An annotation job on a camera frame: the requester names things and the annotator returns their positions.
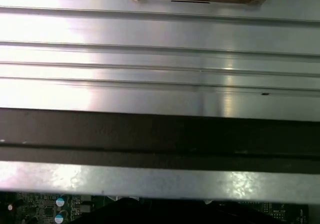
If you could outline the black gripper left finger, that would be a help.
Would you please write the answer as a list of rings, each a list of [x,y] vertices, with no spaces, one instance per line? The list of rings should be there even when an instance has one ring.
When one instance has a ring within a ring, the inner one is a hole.
[[[116,223],[117,221],[142,223],[156,216],[159,216],[159,213],[151,211],[142,202],[133,198],[122,198],[86,213],[72,223]]]

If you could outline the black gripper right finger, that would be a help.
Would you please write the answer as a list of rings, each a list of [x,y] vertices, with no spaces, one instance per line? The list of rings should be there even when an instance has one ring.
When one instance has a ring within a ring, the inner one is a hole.
[[[167,202],[174,223],[270,223],[266,214],[236,202]]]

